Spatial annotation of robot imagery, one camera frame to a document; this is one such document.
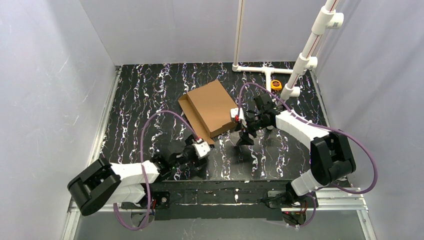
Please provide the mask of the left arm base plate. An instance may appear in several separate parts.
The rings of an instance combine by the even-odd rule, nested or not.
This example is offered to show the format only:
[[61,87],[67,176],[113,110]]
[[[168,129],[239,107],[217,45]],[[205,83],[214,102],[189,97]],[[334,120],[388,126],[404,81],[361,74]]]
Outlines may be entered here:
[[[165,188],[164,182],[156,182],[150,185],[151,204],[154,210],[170,208],[171,193]],[[121,208],[125,210],[145,210],[148,205],[147,195],[139,203],[124,202]]]

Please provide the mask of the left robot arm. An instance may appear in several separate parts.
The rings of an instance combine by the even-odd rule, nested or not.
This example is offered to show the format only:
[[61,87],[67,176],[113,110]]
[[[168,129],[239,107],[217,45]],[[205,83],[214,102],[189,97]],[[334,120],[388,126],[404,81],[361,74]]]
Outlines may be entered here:
[[74,177],[67,189],[83,216],[96,213],[105,205],[141,204],[146,184],[166,180],[177,167],[200,170],[207,162],[211,146],[189,136],[173,142],[142,163],[110,163],[99,158]]

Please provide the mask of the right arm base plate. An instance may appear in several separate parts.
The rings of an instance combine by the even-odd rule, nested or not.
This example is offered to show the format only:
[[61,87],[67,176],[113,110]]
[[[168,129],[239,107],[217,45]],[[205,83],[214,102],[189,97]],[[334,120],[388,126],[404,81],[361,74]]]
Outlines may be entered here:
[[270,190],[261,201],[272,209],[302,208],[305,210],[312,209],[314,205],[319,206],[315,193],[312,193],[312,197],[307,195],[294,197],[284,190]]

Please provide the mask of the brown cardboard box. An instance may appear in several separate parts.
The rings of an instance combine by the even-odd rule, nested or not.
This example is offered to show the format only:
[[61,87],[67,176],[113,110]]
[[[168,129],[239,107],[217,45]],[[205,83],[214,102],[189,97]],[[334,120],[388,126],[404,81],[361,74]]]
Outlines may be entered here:
[[178,103],[198,137],[214,145],[214,137],[236,127],[230,110],[237,107],[219,80],[183,94]]

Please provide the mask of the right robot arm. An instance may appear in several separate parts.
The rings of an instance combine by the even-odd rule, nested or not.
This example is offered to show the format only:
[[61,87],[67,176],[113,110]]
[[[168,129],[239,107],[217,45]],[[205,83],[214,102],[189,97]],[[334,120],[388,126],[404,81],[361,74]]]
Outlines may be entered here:
[[238,146],[254,145],[258,130],[274,127],[306,146],[310,156],[310,169],[287,183],[283,193],[266,197],[264,203],[293,204],[356,170],[351,146],[345,135],[313,126],[294,110],[276,104],[269,94],[259,95],[254,101],[256,110],[244,112],[240,107],[230,110],[231,120],[237,123]]

